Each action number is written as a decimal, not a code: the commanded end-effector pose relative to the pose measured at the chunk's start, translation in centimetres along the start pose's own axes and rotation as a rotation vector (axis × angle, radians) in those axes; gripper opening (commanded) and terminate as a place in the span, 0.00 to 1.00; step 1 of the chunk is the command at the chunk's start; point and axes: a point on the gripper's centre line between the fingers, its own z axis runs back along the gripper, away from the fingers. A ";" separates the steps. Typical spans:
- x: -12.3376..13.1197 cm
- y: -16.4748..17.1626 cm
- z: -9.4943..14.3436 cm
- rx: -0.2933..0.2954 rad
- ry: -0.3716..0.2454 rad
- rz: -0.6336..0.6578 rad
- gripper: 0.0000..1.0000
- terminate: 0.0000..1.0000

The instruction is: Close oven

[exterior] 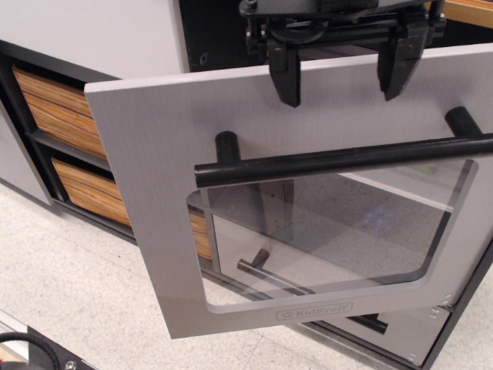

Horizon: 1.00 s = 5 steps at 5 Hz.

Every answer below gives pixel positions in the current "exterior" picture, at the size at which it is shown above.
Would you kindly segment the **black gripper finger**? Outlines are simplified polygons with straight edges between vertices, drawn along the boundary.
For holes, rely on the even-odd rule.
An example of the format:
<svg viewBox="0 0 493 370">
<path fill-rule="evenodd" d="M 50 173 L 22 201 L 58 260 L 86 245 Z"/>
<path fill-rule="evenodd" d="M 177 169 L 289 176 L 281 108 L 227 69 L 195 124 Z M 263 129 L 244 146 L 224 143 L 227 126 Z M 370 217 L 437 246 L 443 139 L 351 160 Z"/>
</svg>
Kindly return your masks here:
<svg viewBox="0 0 493 370">
<path fill-rule="evenodd" d="M 285 42 L 267 40 L 270 77 L 280 98 L 288 106 L 300 105 L 300 57 L 298 51 Z"/>
<path fill-rule="evenodd" d="M 426 45 L 426 21 L 399 25 L 383 42 L 377 59 L 377 77 L 387 101 L 398 97 L 413 75 Z"/>
</svg>

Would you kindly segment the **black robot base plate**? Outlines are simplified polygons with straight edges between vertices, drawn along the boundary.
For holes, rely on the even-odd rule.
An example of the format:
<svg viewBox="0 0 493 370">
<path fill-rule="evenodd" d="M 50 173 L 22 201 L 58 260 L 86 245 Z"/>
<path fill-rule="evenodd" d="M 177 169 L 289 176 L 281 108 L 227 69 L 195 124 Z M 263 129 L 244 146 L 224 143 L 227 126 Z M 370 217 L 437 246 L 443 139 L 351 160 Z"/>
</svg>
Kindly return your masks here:
<svg viewBox="0 0 493 370">
<path fill-rule="evenodd" d="M 62 347 L 58 343 L 53 340 L 45 337 L 39 331 L 36 331 L 34 328 L 28 327 L 27 333 L 33 335 L 37 338 L 40 338 L 42 341 L 48 344 L 48 346 L 55 352 L 57 359 L 59 360 L 60 369 L 66 369 L 66 366 L 69 362 L 72 362 L 72 365 L 69 365 L 68 369 L 77 369 L 77 370 L 94 370 L 97 367 L 88 363 L 83 358 L 80 358 L 78 355 L 70 352 L 66 348 Z M 49 356 L 43 351 L 39 346 L 34 345 L 32 343 L 28 343 L 29 349 L 29 360 L 27 369 L 54 369 L 52 360 Z"/>
</svg>

